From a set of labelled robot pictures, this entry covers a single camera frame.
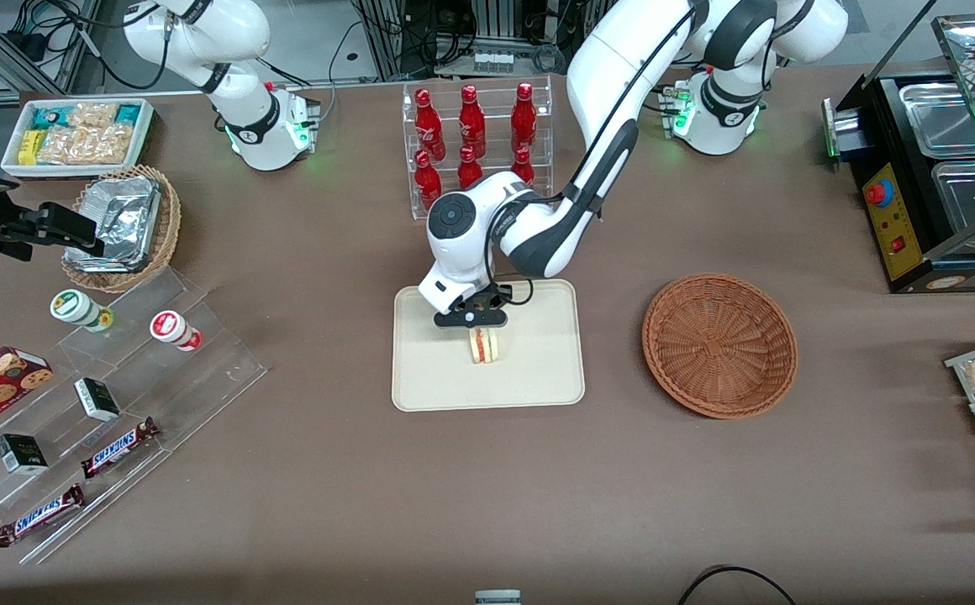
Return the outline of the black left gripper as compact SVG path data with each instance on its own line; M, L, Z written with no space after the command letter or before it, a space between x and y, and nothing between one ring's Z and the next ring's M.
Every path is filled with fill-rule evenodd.
M464 339L475 337L476 327L496 327L496 336L502 336L508 315L503 307L509 303L511 286L488 286L471 297L458 300L448 313L435 314L435 325L441 329L458 329Z

